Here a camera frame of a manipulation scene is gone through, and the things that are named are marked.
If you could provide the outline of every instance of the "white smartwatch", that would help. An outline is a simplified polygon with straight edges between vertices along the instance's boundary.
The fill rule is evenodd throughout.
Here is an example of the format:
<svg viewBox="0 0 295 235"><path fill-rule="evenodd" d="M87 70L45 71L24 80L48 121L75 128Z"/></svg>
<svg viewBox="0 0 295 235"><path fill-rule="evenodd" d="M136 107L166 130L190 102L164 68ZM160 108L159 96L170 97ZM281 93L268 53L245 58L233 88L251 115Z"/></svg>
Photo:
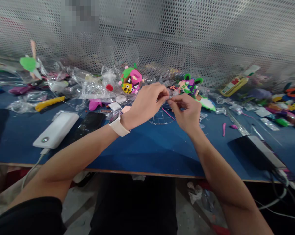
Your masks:
<svg viewBox="0 0 295 235"><path fill-rule="evenodd" d="M119 136L124 137L125 135L129 134L130 131L124 128L124 126L120 123L120 113L114 115L109 120L110 127L116 132Z"/></svg>

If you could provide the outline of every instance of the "black phone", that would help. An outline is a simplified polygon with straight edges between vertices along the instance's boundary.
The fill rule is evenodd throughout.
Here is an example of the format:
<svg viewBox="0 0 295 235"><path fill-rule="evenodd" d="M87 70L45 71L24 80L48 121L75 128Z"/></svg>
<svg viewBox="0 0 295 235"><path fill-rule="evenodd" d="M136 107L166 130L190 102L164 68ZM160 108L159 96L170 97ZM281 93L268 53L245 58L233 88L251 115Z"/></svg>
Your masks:
<svg viewBox="0 0 295 235"><path fill-rule="evenodd" d="M73 138L73 142L99 129L103 121L105 120L105 118L106 118L106 115L102 113L94 113L94 112L88 113L86 117L83 119L83 121L81 122L78 129L76 130L74 138Z"/></svg>

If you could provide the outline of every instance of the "hand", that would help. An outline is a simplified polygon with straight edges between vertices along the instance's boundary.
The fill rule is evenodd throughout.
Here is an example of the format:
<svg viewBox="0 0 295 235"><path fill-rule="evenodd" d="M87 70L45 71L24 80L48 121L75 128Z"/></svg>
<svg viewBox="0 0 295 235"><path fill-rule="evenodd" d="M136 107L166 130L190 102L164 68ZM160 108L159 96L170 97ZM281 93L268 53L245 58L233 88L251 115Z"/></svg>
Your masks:
<svg viewBox="0 0 295 235"><path fill-rule="evenodd" d="M159 82L143 86L131 109L121 116L121 124L128 130L140 126L150 120L168 98L167 88Z"/></svg>
<svg viewBox="0 0 295 235"><path fill-rule="evenodd" d="M167 103L175 114L178 125L187 134L200 127L201 103L187 94L174 96Z"/></svg>

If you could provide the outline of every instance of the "black sleeve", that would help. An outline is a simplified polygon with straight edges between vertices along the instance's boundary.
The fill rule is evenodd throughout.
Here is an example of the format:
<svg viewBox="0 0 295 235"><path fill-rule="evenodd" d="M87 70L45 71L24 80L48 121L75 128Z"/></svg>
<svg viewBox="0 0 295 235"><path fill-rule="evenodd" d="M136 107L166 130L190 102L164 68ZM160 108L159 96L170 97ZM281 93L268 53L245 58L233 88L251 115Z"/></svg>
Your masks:
<svg viewBox="0 0 295 235"><path fill-rule="evenodd" d="M61 217L62 202L40 197L20 203L0 216L0 234L60 235L66 231Z"/></svg>

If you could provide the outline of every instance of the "metal mesh wall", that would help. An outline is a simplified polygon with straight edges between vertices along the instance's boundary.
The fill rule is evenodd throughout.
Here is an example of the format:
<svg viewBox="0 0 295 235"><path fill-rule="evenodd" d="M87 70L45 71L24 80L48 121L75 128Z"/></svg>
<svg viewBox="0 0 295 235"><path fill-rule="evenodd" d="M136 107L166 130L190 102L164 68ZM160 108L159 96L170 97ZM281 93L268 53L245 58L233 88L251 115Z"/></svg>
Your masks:
<svg viewBox="0 0 295 235"><path fill-rule="evenodd" d="M62 6L0 0L0 55L31 54L33 39L39 57L94 73L136 62L144 76L190 72L222 88L239 67L257 64L266 74L258 86L295 82L295 0L100 0L98 32L61 31Z"/></svg>

